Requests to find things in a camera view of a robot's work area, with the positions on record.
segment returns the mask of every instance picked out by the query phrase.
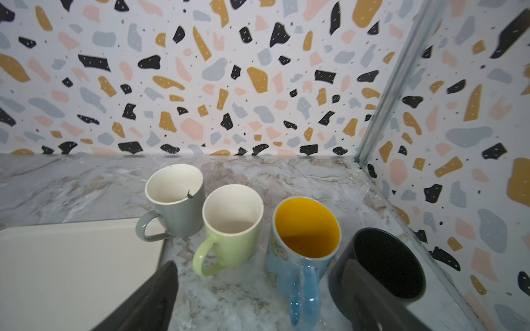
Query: black mug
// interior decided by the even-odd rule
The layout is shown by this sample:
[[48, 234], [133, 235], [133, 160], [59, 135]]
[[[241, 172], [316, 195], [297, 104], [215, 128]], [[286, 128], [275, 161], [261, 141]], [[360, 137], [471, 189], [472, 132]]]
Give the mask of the black mug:
[[[348, 263], [350, 260], [355, 260], [355, 263]], [[362, 271], [355, 272], [353, 265]], [[359, 277], [367, 284], [377, 284], [374, 287], [348, 284], [353, 280], [360, 281]], [[399, 239], [380, 229], [364, 228], [354, 235], [331, 270], [329, 289], [340, 312], [354, 321], [358, 313], [350, 304], [353, 298], [381, 296], [376, 293], [363, 293], [359, 296], [359, 293], [352, 291], [385, 292], [384, 297], [395, 299], [391, 301], [406, 310], [403, 305], [418, 300], [425, 292], [425, 276], [418, 259]]]

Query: blue mug handle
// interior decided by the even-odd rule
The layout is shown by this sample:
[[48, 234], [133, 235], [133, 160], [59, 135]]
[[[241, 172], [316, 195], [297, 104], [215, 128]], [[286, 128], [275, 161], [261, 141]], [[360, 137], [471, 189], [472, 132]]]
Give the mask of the blue mug handle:
[[295, 330], [312, 330], [320, 317], [319, 278], [316, 269], [302, 265], [291, 289], [291, 325]]

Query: blue mug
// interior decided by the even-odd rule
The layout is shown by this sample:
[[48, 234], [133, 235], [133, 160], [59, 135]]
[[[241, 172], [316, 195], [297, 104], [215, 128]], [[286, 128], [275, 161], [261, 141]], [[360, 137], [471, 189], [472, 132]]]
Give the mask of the blue mug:
[[267, 277], [278, 293], [290, 299], [291, 324], [296, 330], [311, 330], [319, 320], [319, 282], [340, 240], [339, 223], [319, 202], [294, 196], [276, 206]]

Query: green mug handle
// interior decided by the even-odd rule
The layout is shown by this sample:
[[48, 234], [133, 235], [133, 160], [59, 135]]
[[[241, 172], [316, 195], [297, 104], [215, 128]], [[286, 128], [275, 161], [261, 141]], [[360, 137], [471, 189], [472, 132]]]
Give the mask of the green mug handle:
[[206, 255], [213, 248], [215, 242], [216, 240], [214, 237], [208, 237], [208, 239], [200, 244], [199, 248], [195, 252], [195, 255], [193, 256], [193, 270], [199, 276], [212, 276], [224, 268], [224, 266], [222, 266], [219, 262], [216, 262], [213, 266], [208, 268], [204, 268], [202, 266]]

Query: mug rim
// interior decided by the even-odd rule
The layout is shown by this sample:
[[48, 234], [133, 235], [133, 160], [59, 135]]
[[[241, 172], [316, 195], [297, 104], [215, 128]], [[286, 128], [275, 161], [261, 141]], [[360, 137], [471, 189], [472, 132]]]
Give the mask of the mug rim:
[[195, 166], [192, 166], [191, 164], [187, 164], [187, 163], [177, 163], [177, 164], [172, 164], [172, 165], [169, 165], [169, 166], [166, 166], [166, 167], [163, 167], [162, 169], [159, 169], [157, 170], [154, 174], [152, 174], [149, 179], [147, 180], [147, 182], [145, 183], [145, 188], [144, 188], [144, 193], [145, 193], [145, 196], [147, 197], [147, 199], [150, 201], [150, 202], [153, 202], [154, 204], [160, 204], [160, 205], [172, 205], [172, 204], [177, 204], [177, 203], [181, 203], [181, 202], [184, 202], [184, 201], [188, 201], [190, 198], [188, 198], [187, 196], [184, 198], [184, 199], [181, 199], [181, 200], [177, 200], [177, 201], [173, 201], [173, 202], [160, 202], [160, 201], [157, 201], [153, 198], [151, 198], [149, 196], [149, 193], [147, 192], [147, 187], [149, 186], [149, 182], [151, 181], [151, 179], [154, 178], [154, 176], [156, 174], [158, 174], [159, 172], [163, 171], [163, 170], [166, 170], [166, 169], [169, 169], [171, 167], [191, 167], [195, 170], [197, 170], [200, 174], [200, 185], [199, 185], [199, 189], [196, 191], [196, 192], [190, 192], [190, 194], [192, 196], [194, 196], [195, 194], [197, 194], [197, 192], [200, 191], [201, 187], [204, 185], [204, 176], [202, 175], [202, 171], [195, 167]]
[[[318, 203], [319, 205], [321, 205], [322, 207], [326, 208], [326, 210], [331, 214], [331, 216], [333, 216], [333, 219], [335, 220], [335, 222], [337, 222], [337, 225], [339, 226], [339, 243], [337, 244], [337, 246], [335, 247], [335, 249], [327, 254], [326, 256], [322, 256], [322, 257], [307, 257], [307, 256], [304, 256], [302, 254], [299, 254], [297, 252], [295, 252], [294, 250], [292, 250], [289, 246], [287, 246], [284, 241], [282, 240], [282, 238], [280, 237], [280, 235], [278, 234], [278, 230], [276, 229], [276, 212], [278, 211], [278, 208], [284, 203], [286, 202], [287, 200], [291, 200], [291, 199], [296, 199], [296, 198], [303, 198], [303, 199], [309, 199], [309, 200], [313, 200], [315, 201], [316, 203]], [[276, 236], [278, 237], [278, 240], [283, 244], [283, 246], [288, 250], [289, 253], [292, 253], [294, 254], [295, 256], [299, 256], [300, 258], [302, 259], [305, 259], [305, 260], [311, 260], [311, 261], [323, 261], [323, 260], [327, 260], [328, 258], [332, 257], [333, 255], [335, 255], [337, 253], [337, 251], [339, 250], [339, 247], [340, 247], [340, 243], [342, 241], [342, 229], [340, 227], [340, 223], [339, 221], [337, 220], [337, 218], [335, 217], [335, 215], [333, 215], [333, 213], [328, 209], [328, 207], [324, 206], [321, 202], [319, 202], [318, 200], [316, 199], [313, 199], [313, 198], [309, 198], [307, 196], [301, 196], [301, 195], [296, 195], [296, 196], [290, 196], [288, 198], [285, 198], [283, 200], [280, 201], [280, 203], [278, 203], [276, 205], [276, 207], [274, 208], [274, 212], [272, 213], [272, 230], [274, 231], [274, 233], [276, 234]]]
[[395, 294], [393, 294], [392, 292], [390, 292], [390, 290], [387, 289], [387, 291], [393, 296], [395, 297], [397, 300], [401, 301], [401, 302], [404, 302], [404, 303], [411, 303], [411, 302], [414, 302], [414, 301], [417, 301], [419, 299], [421, 299], [423, 297], [423, 295], [425, 294], [425, 291], [426, 291], [426, 288], [427, 288], [427, 278], [425, 277], [425, 271], [423, 270], [423, 266], [421, 265], [420, 261], [418, 260], [418, 258], [416, 257], [416, 255], [414, 254], [414, 252], [412, 251], [412, 249], [410, 249], [404, 242], [402, 242], [399, 238], [397, 238], [396, 236], [394, 236], [392, 233], [388, 232], [388, 231], [385, 231], [383, 229], [379, 229], [379, 228], [374, 228], [374, 227], [366, 227], [366, 228], [362, 228], [362, 229], [359, 229], [355, 234], [354, 236], [352, 237], [351, 239], [351, 253], [353, 254], [353, 258], [359, 262], [359, 258], [357, 256], [357, 252], [355, 251], [355, 241], [358, 237], [359, 234], [363, 233], [363, 232], [368, 232], [368, 231], [375, 231], [375, 232], [381, 232], [383, 233], [384, 235], [387, 235], [389, 237], [392, 238], [392, 240], [394, 240], [398, 246], [400, 246], [401, 248], [405, 248], [406, 250], [409, 251], [410, 255], [412, 256], [412, 258], [414, 259], [414, 261], [418, 264], [419, 266], [419, 269], [420, 269], [420, 276], [421, 276], [421, 280], [422, 280], [422, 286], [421, 286], [421, 290], [420, 292], [418, 293], [418, 295], [416, 295], [415, 297], [413, 298], [400, 298], [398, 296], [396, 296]]
[[[238, 233], [234, 233], [234, 234], [228, 234], [226, 232], [222, 232], [222, 231], [217, 230], [216, 228], [214, 228], [208, 222], [208, 220], [206, 219], [206, 215], [205, 215], [205, 206], [206, 206], [206, 203], [208, 202], [208, 199], [210, 199], [211, 195], [214, 194], [216, 191], [218, 191], [218, 190], [220, 190], [220, 189], [222, 189], [224, 187], [227, 187], [227, 186], [242, 186], [242, 187], [246, 187], [246, 188], [252, 190], [252, 192], [254, 192], [254, 193], [251, 193], [251, 194], [256, 194], [256, 196], [260, 199], [260, 209], [261, 210], [260, 210], [259, 219], [250, 228], [248, 228], [247, 230], [244, 230], [244, 231], [241, 231], [241, 232], [238, 232]], [[242, 184], [226, 184], [226, 185], [223, 185], [223, 186], [220, 186], [220, 187], [216, 188], [215, 190], [213, 190], [206, 197], [206, 199], [204, 200], [204, 203], [202, 204], [202, 220], [204, 221], [204, 224], [208, 227], [208, 229], [210, 229], [211, 231], [215, 232], [218, 235], [225, 236], [225, 237], [241, 236], [241, 235], [244, 235], [246, 233], [249, 233], [250, 231], [252, 231], [255, 227], [257, 227], [261, 223], [261, 219], [263, 218], [263, 212], [264, 212], [264, 207], [263, 206], [264, 206], [263, 199], [258, 194], [258, 192], [256, 192], [256, 190], [251, 188], [250, 186], [246, 186], [246, 185], [242, 185]]]

